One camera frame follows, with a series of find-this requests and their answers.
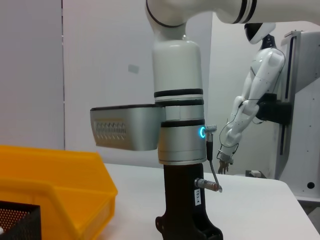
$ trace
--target blue indicator light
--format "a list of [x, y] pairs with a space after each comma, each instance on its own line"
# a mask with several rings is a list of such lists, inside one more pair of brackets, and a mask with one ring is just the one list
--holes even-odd
[[206, 137], [205, 130], [206, 130], [206, 128], [204, 126], [200, 128], [199, 135], [202, 139], [204, 139]]

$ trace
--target yellow plastic bin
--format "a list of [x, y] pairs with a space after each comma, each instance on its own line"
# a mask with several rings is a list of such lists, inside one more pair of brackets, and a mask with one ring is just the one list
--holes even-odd
[[97, 153], [0, 146], [0, 201], [39, 205], [44, 240], [95, 239], [117, 193]]

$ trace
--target label sticker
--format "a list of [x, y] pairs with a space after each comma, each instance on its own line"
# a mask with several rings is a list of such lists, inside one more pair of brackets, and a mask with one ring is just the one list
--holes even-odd
[[194, 203], [196, 206], [201, 205], [200, 189], [194, 190]]

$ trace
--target humanoid robot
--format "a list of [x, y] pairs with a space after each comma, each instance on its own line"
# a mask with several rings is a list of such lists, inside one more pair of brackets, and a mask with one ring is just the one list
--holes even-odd
[[233, 102], [229, 122], [222, 129], [222, 131], [225, 129], [226, 134], [225, 141], [221, 143], [217, 154], [220, 160], [219, 174], [226, 174], [229, 164], [233, 164], [232, 156], [238, 149], [242, 132], [259, 111], [257, 104], [259, 100], [264, 94], [272, 94], [277, 91], [277, 81], [286, 58], [282, 51], [277, 49], [275, 38], [270, 35], [275, 28], [275, 23], [247, 23], [244, 26], [249, 42], [257, 44], [262, 40], [262, 44], [252, 60], [242, 94], [237, 96]]

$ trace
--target black mesh basket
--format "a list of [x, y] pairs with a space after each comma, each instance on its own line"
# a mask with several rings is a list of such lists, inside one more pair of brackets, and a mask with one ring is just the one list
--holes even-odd
[[40, 206], [0, 201], [0, 240], [41, 240]]

